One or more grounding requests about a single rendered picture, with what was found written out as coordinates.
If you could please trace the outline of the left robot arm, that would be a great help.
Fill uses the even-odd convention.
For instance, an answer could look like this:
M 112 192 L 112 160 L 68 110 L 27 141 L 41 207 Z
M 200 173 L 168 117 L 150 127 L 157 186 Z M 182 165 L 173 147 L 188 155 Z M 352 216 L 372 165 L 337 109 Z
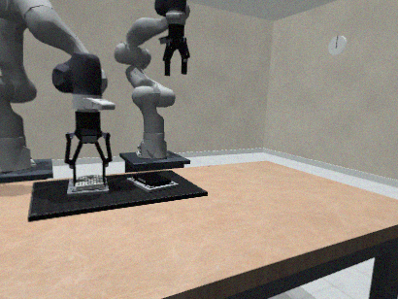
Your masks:
M 156 107 L 172 106 L 176 96 L 172 89 L 154 81 L 143 70 L 149 65 L 151 55 L 149 50 L 138 46 L 166 31 L 171 23 L 185 25 L 190 13 L 186 0 L 155 0 L 154 8 L 164 18 L 142 17 L 136 20 L 126 34 L 126 43 L 122 41 L 114 51 L 117 62 L 130 65 L 125 74 L 134 87 L 133 103 L 139 107 L 144 118 L 143 140 L 137 146 L 139 151 L 136 151 L 136 155 L 147 159 L 170 156 L 164 140 L 164 118 L 158 114 Z

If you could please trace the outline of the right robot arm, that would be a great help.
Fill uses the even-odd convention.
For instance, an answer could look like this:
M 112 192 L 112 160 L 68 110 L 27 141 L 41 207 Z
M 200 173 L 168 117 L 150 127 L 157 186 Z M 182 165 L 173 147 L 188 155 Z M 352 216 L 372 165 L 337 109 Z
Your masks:
M 26 28 L 42 43 L 72 56 L 54 67 L 51 76 L 56 89 L 73 93 L 73 109 L 91 113 L 115 109 L 102 98 L 108 79 L 99 57 L 86 50 L 49 0 L 0 0 L 0 172 L 37 167 L 26 146 L 23 118 L 10 104 L 33 101 L 37 95 L 23 66 Z

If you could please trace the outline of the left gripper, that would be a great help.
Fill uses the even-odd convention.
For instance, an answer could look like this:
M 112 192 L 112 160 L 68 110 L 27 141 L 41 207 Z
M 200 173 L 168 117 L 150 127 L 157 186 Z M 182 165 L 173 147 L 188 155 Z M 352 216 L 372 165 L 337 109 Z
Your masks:
M 190 54 L 184 36 L 184 25 L 178 23 L 169 24 L 168 36 L 169 35 L 174 36 L 174 41 L 166 44 L 164 51 L 163 61 L 165 64 L 165 76 L 170 76 L 170 60 L 176 49 L 178 49 L 182 57 L 182 74 L 187 75 L 187 59 L 190 57 Z

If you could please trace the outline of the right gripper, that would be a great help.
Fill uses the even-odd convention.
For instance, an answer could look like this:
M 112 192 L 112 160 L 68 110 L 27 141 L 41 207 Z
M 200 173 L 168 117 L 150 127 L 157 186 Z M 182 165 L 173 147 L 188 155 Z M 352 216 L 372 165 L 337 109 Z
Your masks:
M 79 153 L 81 151 L 81 148 L 83 144 L 88 144 L 88 143 L 83 143 L 82 136 L 81 136 L 81 128 L 97 128 L 97 131 L 101 131 L 100 127 L 100 112 L 77 112 L 76 113 L 76 130 L 75 132 L 71 133 L 66 133 L 66 139 L 67 139 L 67 145 L 66 145 L 66 153 L 65 153 L 65 163 L 69 164 L 69 168 L 73 169 L 73 182 L 74 185 L 76 184 L 76 161 L 79 156 Z M 70 149 L 71 149 L 71 140 L 74 138 L 74 135 L 80 140 L 78 147 L 76 149 L 76 152 L 74 154 L 73 159 L 70 158 Z M 101 150 L 98 141 L 93 142 L 90 144 L 95 144 L 95 147 L 97 148 L 100 157 L 103 161 L 102 163 L 102 172 L 103 172 L 103 183 L 106 182 L 106 175 L 105 175 L 105 168 L 109 166 L 109 162 L 112 162 L 112 153 L 111 153 L 111 147 L 110 147 L 110 133 L 105 133 L 102 132 L 103 138 L 105 139 L 106 142 L 106 148 L 107 148 L 107 155 L 108 158 L 105 158 L 103 151 Z

